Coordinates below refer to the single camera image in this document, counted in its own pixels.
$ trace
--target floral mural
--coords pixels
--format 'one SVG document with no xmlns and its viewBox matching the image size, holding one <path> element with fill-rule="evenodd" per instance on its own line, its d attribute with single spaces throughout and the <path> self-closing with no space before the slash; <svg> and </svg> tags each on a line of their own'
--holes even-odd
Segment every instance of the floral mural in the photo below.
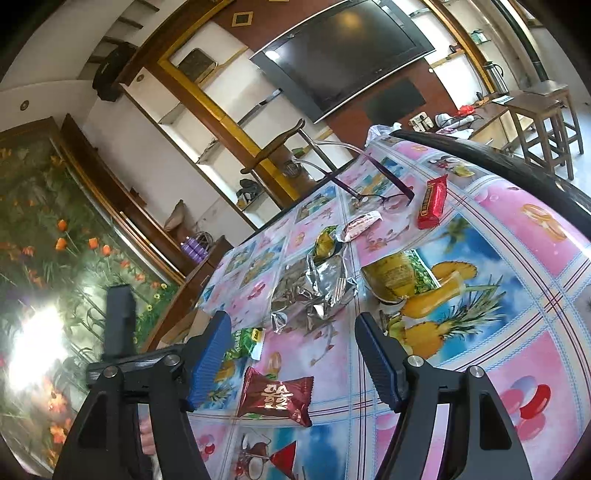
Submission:
<svg viewBox="0 0 591 480">
<path fill-rule="evenodd" d="M 106 290 L 129 284 L 141 345 L 177 290 L 126 242 L 41 131 L 0 140 L 0 430 L 44 474 L 100 360 Z"/>
</svg>

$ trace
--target silver foil wrapper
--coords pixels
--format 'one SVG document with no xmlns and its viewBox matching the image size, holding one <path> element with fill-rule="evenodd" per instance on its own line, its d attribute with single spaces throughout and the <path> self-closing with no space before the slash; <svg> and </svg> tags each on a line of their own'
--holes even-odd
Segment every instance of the silver foil wrapper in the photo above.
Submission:
<svg viewBox="0 0 591 480">
<path fill-rule="evenodd" d="M 312 252 L 286 268 L 271 299 L 271 323 L 280 333 L 288 324 L 308 332 L 326 324 L 357 293 L 344 252 L 314 263 Z"/>
</svg>

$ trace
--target wall-mounted tv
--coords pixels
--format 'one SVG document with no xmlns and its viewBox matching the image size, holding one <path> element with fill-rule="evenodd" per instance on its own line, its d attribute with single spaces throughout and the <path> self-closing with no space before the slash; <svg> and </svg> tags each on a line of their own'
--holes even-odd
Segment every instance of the wall-mounted tv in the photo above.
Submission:
<svg viewBox="0 0 591 480">
<path fill-rule="evenodd" d="M 251 60 L 317 122 L 432 51 L 391 0 L 345 0 L 280 35 Z"/>
</svg>

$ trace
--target person's hand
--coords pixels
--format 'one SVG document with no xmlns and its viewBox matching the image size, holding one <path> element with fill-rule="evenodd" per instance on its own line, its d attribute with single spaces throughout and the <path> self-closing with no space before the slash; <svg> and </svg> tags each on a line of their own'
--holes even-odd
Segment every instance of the person's hand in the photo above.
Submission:
<svg viewBox="0 0 591 480">
<path fill-rule="evenodd" d="M 156 444 L 152 432 L 152 420 L 148 416 L 139 423 L 139 438 L 145 455 L 156 455 Z"/>
</svg>

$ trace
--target wrapped candy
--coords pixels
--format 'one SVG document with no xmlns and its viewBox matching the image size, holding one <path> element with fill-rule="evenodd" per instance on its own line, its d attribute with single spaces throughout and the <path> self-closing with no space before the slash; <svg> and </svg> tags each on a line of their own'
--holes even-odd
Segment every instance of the wrapped candy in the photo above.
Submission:
<svg viewBox="0 0 591 480">
<path fill-rule="evenodd" d="M 253 367 L 246 369 L 238 416 L 255 413 L 292 419 L 311 427 L 308 407 L 312 400 L 314 377 L 302 377 L 285 382 L 271 380 Z"/>
<path fill-rule="evenodd" d="M 439 225 L 443 205 L 447 196 L 447 175 L 427 182 L 427 191 L 418 213 L 417 226 L 420 230 Z"/>
</svg>

